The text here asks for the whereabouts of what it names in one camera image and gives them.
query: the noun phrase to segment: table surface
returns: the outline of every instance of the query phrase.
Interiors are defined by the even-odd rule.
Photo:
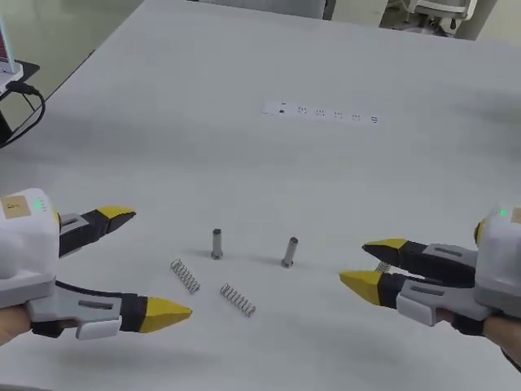
[[[63,259],[85,288],[194,311],[151,335],[27,335],[3,383],[54,390],[369,391],[519,388],[484,339],[373,307],[339,281],[361,245],[407,237],[472,248],[521,194],[521,51],[321,20],[148,0],[0,154],[2,193],[45,189],[63,213],[103,204],[131,223]],[[263,115],[267,100],[375,113],[378,126]],[[223,230],[225,257],[209,259]],[[296,265],[279,265],[288,239]],[[169,271],[180,257],[201,283]],[[219,296],[230,283],[257,312]]]

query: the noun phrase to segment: metal pin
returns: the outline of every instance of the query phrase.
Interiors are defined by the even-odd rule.
[[[221,235],[221,230],[219,228],[216,228],[215,230],[213,230],[212,258],[213,259],[222,258],[222,235]]]
[[[295,256],[296,246],[299,243],[297,238],[291,238],[290,243],[287,244],[286,255],[282,259],[282,266],[290,268],[293,266],[293,257]]]

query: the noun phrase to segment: metal spring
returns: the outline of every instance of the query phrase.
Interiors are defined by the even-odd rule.
[[[387,273],[391,269],[391,265],[385,262],[380,262],[374,271],[378,271],[379,273]]]
[[[221,295],[237,308],[239,308],[246,316],[250,317],[255,312],[255,306],[246,300],[243,295],[233,289],[229,284],[225,283],[223,285],[221,288]]]
[[[190,293],[196,293],[201,287],[192,273],[186,268],[181,259],[176,259],[170,264],[170,269],[179,277],[183,285]]]

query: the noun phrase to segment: sticker label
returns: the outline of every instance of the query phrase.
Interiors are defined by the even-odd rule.
[[[304,104],[269,101],[262,108],[263,114],[308,121],[335,122],[344,125],[377,126],[378,115],[353,110],[334,110],[331,108],[312,108]]]
[[[521,208],[514,208],[514,212],[512,212],[512,219],[510,222],[515,224],[521,224]]]
[[[0,202],[2,202],[3,213],[6,215],[7,220],[31,215],[31,209],[29,209],[27,200],[23,195],[2,197]]]

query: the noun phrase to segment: human hand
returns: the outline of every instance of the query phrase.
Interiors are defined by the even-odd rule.
[[[31,319],[24,307],[15,305],[0,310],[0,346],[31,329]]]
[[[439,311],[438,319],[451,323],[454,314]],[[521,321],[491,316],[485,319],[483,336],[499,346],[518,367],[521,367]]]

